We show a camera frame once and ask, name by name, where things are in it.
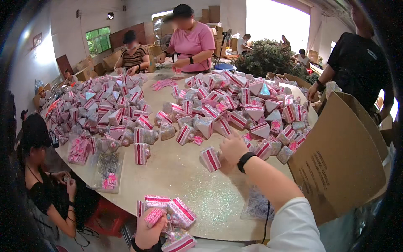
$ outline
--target striped shirt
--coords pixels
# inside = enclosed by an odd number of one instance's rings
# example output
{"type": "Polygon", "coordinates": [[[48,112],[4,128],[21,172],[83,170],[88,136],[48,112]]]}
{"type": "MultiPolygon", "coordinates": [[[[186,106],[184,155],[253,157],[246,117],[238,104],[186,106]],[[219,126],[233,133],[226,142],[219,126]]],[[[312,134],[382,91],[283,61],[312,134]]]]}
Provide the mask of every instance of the striped shirt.
{"type": "Polygon", "coordinates": [[[124,50],[121,55],[121,58],[123,59],[123,67],[126,68],[126,70],[129,70],[135,65],[143,63],[143,60],[141,58],[143,58],[147,54],[149,54],[148,49],[143,45],[139,45],[133,55],[129,55],[127,49],[124,50]]]}

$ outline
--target clear plastic bag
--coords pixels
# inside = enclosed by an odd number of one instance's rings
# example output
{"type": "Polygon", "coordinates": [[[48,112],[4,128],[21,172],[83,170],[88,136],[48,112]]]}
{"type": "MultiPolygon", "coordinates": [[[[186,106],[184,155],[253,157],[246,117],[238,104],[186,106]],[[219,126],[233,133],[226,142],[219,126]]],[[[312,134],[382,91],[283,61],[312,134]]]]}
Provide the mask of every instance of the clear plastic bag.
{"type": "Polygon", "coordinates": [[[118,194],[124,152],[100,153],[91,188],[98,192],[118,194]]]}
{"type": "Polygon", "coordinates": [[[274,219],[274,207],[255,185],[249,187],[249,197],[243,206],[241,219],[243,220],[266,220],[267,211],[269,220],[274,219]]]}

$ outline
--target green window frame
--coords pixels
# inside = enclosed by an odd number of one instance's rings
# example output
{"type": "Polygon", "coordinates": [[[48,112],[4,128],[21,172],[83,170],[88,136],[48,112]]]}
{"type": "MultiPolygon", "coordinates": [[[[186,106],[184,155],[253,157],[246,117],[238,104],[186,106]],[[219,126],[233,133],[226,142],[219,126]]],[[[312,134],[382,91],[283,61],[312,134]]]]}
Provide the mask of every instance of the green window frame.
{"type": "Polygon", "coordinates": [[[110,27],[102,27],[85,33],[91,57],[110,49],[110,27]]]}

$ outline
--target smartwatch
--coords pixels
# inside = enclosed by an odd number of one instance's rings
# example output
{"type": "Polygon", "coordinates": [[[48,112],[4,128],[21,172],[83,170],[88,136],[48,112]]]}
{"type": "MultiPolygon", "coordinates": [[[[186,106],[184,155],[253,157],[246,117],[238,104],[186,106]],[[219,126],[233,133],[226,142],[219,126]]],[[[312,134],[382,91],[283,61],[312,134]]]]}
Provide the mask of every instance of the smartwatch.
{"type": "Polygon", "coordinates": [[[253,152],[247,152],[245,153],[241,159],[239,160],[238,163],[238,169],[242,172],[245,173],[245,170],[243,169],[243,166],[246,164],[246,162],[249,160],[249,158],[256,156],[255,153],[253,152]]]}

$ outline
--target black cap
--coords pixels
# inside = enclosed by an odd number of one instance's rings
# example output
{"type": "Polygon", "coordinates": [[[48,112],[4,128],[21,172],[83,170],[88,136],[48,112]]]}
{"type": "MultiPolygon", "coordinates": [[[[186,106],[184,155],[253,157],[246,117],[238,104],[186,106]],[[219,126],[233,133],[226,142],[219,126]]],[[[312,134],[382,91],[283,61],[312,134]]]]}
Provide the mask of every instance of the black cap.
{"type": "Polygon", "coordinates": [[[175,18],[191,18],[195,12],[187,4],[180,4],[174,8],[174,12],[167,14],[164,17],[164,23],[172,21],[175,18]]]}
{"type": "Polygon", "coordinates": [[[128,30],[123,37],[124,44],[130,44],[131,42],[136,40],[136,32],[134,30],[128,30]]]}
{"type": "Polygon", "coordinates": [[[31,147],[50,147],[52,142],[49,138],[48,128],[39,114],[32,114],[23,122],[23,136],[20,141],[22,151],[27,154],[31,147]]]}
{"type": "Polygon", "coordinates": [[[21,111],[21,120],[24,120],[25,114],[28,113],[28,110],[21,111]]]}

